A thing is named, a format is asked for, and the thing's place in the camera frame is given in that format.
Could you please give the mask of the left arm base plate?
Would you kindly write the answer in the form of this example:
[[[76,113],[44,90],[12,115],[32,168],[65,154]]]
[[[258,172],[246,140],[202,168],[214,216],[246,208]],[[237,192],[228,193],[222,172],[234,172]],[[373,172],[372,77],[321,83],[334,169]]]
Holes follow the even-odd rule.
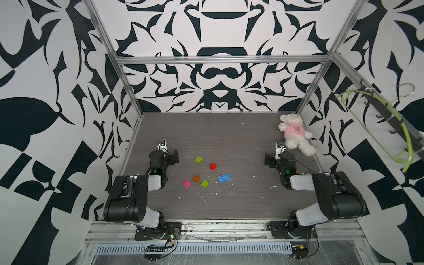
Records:
[[[134,239],[135,241],[172,240],[175,237],[179,239],[181,231],[182,223],[173,221],[160,224],[157,228],[137,226]]]

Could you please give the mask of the magenta lego brick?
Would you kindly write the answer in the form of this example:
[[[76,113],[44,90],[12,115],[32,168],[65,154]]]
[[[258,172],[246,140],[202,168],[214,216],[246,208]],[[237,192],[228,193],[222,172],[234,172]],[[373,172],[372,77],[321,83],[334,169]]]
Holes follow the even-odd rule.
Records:
[[[191,183],[189,180],[186,180],[186,181],[184,181],[184,182],[183,182],[183,185],[184,185],[186,188],[189,188],[189,187],[192,185],[192,183]]]

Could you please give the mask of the red lego brick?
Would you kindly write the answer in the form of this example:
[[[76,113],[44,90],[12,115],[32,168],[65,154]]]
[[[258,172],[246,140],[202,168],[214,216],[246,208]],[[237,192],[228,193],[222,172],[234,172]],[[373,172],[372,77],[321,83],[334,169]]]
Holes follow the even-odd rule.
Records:
[[[215,163],[211,163],[209,167],[212,171],[215,171],[217,168],[217,165]]]

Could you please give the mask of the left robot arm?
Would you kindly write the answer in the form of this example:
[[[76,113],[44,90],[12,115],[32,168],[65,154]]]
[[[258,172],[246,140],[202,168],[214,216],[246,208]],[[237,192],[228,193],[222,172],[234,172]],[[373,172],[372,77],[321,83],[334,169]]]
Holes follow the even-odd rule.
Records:
[[[149,154],[150,167],[144,175],[117,176],[103,210],[103,220],[111,223],[131,223],[137,227],[165,233],[165,219],[161,212],[148,207],[148,193],[165,187],[167,169],[179,163],[177,150],[163,149]]]

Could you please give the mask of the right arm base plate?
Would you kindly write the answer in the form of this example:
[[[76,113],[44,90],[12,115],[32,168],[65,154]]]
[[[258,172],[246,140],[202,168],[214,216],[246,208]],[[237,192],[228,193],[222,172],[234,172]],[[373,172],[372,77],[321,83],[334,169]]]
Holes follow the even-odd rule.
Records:
[[[289,221],[270,221],[267,224],[267,231],[270,231],[274,239],[314,239],[316,231],[314,226],[303,227]]]

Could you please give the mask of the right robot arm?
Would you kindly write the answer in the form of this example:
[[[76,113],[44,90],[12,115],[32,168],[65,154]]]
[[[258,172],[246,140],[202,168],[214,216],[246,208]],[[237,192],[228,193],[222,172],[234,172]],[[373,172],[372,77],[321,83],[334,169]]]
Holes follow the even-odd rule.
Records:
[[[304,209],[290,213],[287,230],[309,229],[315,225],[337,219],[352,219],[362,216],[366,203],[358,189],[342,171],[298,174],[295,155],[283,152],[280,155],[265,154],[264,164],[278,171],[282,185],[293,191],[315,192],[317,202]]]

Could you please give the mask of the blue long lego brick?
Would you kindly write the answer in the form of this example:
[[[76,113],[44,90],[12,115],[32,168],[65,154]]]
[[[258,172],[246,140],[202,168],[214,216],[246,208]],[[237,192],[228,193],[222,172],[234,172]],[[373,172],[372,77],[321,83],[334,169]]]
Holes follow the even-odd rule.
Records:
[[[219,181],[219,183],[224,183],[224,182],[227,182],[227,181],[230,181],[231,180],[231,175],[230,174],[222,174],[222,175],[219,175],[218,176],[218,181]]]

